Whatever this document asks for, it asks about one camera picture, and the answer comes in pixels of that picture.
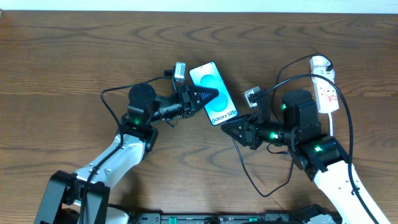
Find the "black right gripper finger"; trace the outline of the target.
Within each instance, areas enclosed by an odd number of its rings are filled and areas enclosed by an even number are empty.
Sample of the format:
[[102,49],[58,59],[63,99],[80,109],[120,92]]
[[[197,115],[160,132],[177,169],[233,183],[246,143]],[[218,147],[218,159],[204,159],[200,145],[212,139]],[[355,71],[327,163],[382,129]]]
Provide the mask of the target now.
[[259,119],[259,113],[249,113],[237,118],[238,121],[247,121],[248,123],[255,123]]
[[246,142],[246,128],[249,122],[247,120],[230,121],[221,125],[221,130],[237,141]]

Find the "blue Samsung Galaxy smartphone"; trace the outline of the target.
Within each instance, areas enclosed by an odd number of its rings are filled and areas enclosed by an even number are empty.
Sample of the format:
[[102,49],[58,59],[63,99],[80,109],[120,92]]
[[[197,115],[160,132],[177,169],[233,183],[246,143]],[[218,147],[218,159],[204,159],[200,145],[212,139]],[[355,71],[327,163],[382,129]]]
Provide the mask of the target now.
[[193,84],[201,88],[198,96],[205,102],[204,109],[213,126],[237,117],[238,111],[214,62],[191,69],[189,75]]

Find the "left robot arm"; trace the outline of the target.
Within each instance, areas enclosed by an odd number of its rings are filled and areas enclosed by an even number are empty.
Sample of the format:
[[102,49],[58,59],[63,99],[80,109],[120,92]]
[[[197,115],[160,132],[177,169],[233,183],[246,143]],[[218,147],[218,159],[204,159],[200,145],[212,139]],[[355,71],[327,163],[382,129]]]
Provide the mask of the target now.
[[51,176],[35,223],[129,223],[129,212],[109,204],[110,191],[151,152],[158,136],[154,121],[189,118],[219,95],[214,88],[180,85],[169,97],[152,86],[129,86],[127,113],[117,121],[111,145],[73,173]]

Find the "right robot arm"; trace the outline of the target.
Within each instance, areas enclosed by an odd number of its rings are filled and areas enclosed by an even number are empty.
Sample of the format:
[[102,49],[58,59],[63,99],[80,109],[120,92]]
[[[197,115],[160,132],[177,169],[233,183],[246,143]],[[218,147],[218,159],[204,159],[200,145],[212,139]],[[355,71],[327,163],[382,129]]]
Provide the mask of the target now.
[[287,146],[293,163],[329,198],[345,223],[388,223],[354,166],[348,164],[348,153],[333,136],[322,132],[309,91],[290,91],[282,97],[282,121],[270,118],[267,98],[257,105],[257,112],[234,118],[221,129],[253,150],[264,142]]

